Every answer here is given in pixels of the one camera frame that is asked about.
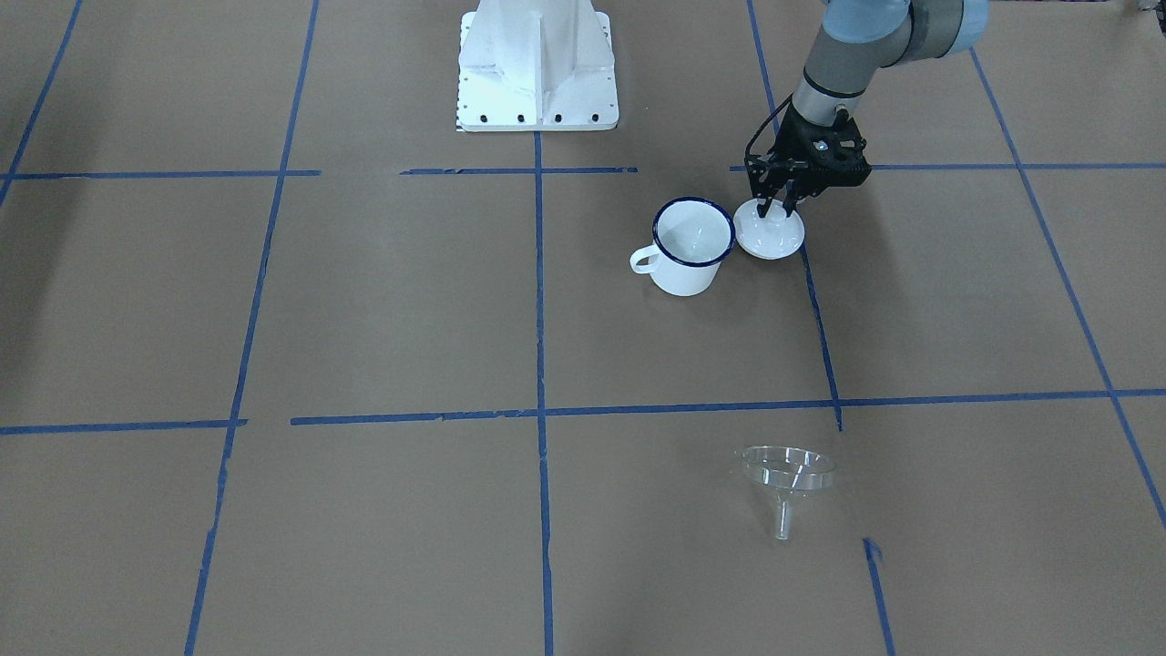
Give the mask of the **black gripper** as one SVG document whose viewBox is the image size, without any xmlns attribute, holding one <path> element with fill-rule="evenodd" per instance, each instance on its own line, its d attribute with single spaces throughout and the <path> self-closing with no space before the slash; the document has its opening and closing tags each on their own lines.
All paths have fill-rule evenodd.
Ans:
<svg viewBox="0 0 1166 656">
<path fill-rule="evenodd" d="M 763 131 L 782 117 L 774 142 L 761 155 L 752 153 Z M 847 107 L 830 108 L 828 124 L 821 126 L 801 117 L 791 101 L 784 101 L 759 126 L 744 153 L 751 195 L 757 216 L 766 219 L 777 196 L 784 191 L 784 216 L 791 217 L 801 198 L 816 198 L 833 186 L 861 186 L 872 165 L 864 150 L 868 144 Z"/>
</svg>

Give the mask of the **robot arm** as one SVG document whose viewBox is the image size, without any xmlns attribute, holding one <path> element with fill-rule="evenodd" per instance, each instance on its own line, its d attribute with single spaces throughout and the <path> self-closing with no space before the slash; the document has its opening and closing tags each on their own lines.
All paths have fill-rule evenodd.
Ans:
<svg viewBox="0 0 1166 656">
<path fill-rule="evenodd" d="M 763 154 L 744 150 L 759 216 L 774 202 L 791 216 L 800 202 L 833 188 L 862 186 L 872 165 L 856 110 L 874 72 L 967 51 L 988 24 L 986 1 L 828 1 L 801 78 L 754 133 L 771 126 Z"/>
</svg>

